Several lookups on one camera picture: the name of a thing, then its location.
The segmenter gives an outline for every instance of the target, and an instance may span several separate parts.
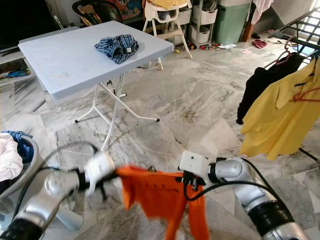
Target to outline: white cloth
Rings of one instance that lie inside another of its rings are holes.
[[[9,133],[0,132],[0,182],[17,177],[23,168],[18,143]]]
[[[274,0],[252,0],[252,2],[254,3],[256,8],[252,16],[251,24],[255,25],[259,21],[262,13],[270,8]]]

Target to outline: white folding table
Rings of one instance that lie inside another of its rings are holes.
[[[116,64],[94,47],[102,38],[131,34],[139,44],[138,51],[121,64]],[[20,43],[20,50],[34,69],[38,79],[54,100],[60,100],[78,91],[95,87],[92,108],[75,122],[95,110],[108,124],[109,130],[101,150],[111,137],[115,124],[117,105],[121,104],[137,119],[159,121],[158,118],[135,114],[121,100],[125,73],[148,61],[173,51],[173,44],[126,26],[116,21],[101,23],[69,32]],[[102,81],[120,76],[116,94]],[[102,87],[114,100],[111,119],[97,109],[98,87]]]

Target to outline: yellow shirt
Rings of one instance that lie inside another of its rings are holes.
[[[295,84],[306,83],[295,87]],[[240,154],[252,157],[267,154],[274,160],[279,154],[296,152],[308,130],[320,116],[320,102],[292,101],[293,95],[320,87],[320,60],[272,83],[254,101],[243,118],[245,134]],[[320,90],[304,98],[319,100]]]

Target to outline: blue cloth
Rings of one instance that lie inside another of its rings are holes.
[[[27,136],[32,138],[32,135],[29,135],[23,131],[2,131],[2,133],[8,133],[13,137],[13,140],[18,143],[17,151],[20,157],[22,158],[22,163],[30,163],[34,157],[34,148],[29,145],[21,136]]]
[[[102,38],[94,47],[116,64],[122,64],[139,49],[138,42],[130,34]]]

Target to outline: green storage bin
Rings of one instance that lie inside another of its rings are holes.
[[[215,25],[215,41],[218,44],[234,44],[239,41],[246,22],[250,4],[222,6],[217,5],[218,13]]]

